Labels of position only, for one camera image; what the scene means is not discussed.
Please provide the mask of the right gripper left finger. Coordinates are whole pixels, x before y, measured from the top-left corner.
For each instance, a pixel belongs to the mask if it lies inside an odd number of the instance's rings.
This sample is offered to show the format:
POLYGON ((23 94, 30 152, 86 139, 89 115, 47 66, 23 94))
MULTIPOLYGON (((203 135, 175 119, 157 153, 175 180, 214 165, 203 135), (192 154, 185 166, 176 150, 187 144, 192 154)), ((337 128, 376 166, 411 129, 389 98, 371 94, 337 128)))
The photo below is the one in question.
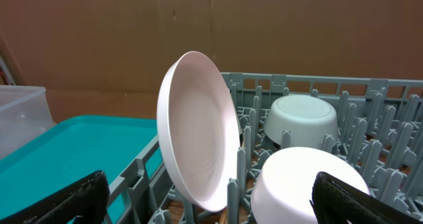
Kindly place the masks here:
POLYGON ((1 220, 1 224, 102 223, 110 189, 97 170, 52 195, 1 220))

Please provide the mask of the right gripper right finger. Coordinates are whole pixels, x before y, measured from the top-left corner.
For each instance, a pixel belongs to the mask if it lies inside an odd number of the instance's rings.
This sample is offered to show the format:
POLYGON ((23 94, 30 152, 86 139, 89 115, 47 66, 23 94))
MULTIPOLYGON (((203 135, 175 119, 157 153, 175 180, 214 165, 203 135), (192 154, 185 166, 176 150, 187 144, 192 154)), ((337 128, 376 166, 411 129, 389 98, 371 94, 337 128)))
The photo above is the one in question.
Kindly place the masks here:
POLYGON ((318 224, 422 224, 327 172, 318 172, 310 204, 318 224))

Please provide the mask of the pink bowl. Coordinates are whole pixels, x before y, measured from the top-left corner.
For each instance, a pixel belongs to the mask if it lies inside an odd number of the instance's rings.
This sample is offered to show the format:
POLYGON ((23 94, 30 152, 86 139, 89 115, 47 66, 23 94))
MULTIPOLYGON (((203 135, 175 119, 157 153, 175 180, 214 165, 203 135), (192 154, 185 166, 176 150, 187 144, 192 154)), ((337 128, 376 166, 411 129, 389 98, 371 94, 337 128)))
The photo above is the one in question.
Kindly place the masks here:
POLYGON ((361 175, 335 155, 308 147, 290 147, 264 163, 251 196, 258 224, 316 223, 310 204, 318 172, 327 172, 369 194, 361 175))

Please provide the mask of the grey bowl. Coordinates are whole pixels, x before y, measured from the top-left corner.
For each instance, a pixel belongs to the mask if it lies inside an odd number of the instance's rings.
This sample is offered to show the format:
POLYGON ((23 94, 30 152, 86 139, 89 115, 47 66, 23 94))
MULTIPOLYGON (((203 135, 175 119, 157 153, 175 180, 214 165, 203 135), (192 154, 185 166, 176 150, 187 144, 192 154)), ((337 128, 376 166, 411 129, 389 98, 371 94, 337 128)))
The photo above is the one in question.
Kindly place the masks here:
POLYGON ((328 102, 313 96, 291 94, 275 100, 264 123, 266 136, 278 145, 282 133, 291 134, 290 147, 323 148, 325 135, 338 141, 336 110, 328 102))

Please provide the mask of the pink plate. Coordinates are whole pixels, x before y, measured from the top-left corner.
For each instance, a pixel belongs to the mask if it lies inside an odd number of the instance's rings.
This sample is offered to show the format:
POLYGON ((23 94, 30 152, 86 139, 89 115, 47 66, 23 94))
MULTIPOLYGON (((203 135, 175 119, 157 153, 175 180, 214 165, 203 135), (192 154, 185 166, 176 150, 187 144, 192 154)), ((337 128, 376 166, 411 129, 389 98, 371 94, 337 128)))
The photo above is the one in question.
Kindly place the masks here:
POLYGON ((241 142, 231 93, 205 54, 187 52, 165 74, 157 134, 167 172, 182 196, 204 210, 223 210, 241 142))

